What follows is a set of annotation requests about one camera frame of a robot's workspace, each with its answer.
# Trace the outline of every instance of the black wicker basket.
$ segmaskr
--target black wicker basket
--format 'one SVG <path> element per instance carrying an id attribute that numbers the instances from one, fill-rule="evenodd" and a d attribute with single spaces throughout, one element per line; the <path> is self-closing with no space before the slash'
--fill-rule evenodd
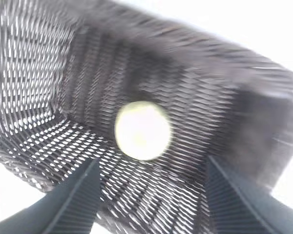
<path id="1" fill-rule="evenodd" d="M 160 105 L 173 127 L 153 161 L 115 143 L 118 110 L 137 100 Z M 293 73 L 269 59 L 106 0 L 0 0 L 0 163 L 50 192 L 96 159 L 93 218 L 111 232 L 293 229 L 266 213 L 279 211 L 269 191 L 292 155 Z M 249 198 L 233 173 L 274 205 L 254 209 L 264 195 Z"/>

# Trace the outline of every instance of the woven pattern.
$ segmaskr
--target woven pattern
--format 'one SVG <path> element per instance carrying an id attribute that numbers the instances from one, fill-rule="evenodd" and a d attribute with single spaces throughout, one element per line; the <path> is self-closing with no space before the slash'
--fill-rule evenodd
<path id="1" fill-rule="evenodd" d="M 94 160 L 88 159 L 83 164 L 86 166 L 85 168 L 78 168 L 83 169 L 82 179 L 74 183 L 76 187 L 68 196 L 69 203 L 61 216 L 59 217 L 58 214 L 55 218 L 59 217 L 56 223 L 50 225 L 49 234 L 90 233 L 95 213 L 100 205 L 100 195 L 98 194 L 100 190 L 97 188 L 100 185 L 99 166 L 96 164 Z"/>
<path id="2" fill-rule="evenodd" d="M 293 102 L 293 74 L 109 1 L 74 2 L 0 0 L 0 163 L 48 192 L 99 158 L 97 221 L 112 232 L 214 233 L 207 156 L 231 149 L 244 89 L 291 92 Z M 117 111 L 137 100 L 162 106 L 173 126 L 171 146 L 151 162 L 115 144 Z M 271 136 L 273 160 L 293 152 L 291 110 L 290 124 Z"/>
<path id="3" fill-rule="evenodd" d="M 210 209 L 217 224 L 217 232 L 219 234 L 269 234 L 267 227 L 245 206 L 227 179 L 211 162 L 209 171 L 207 191 Z"/>

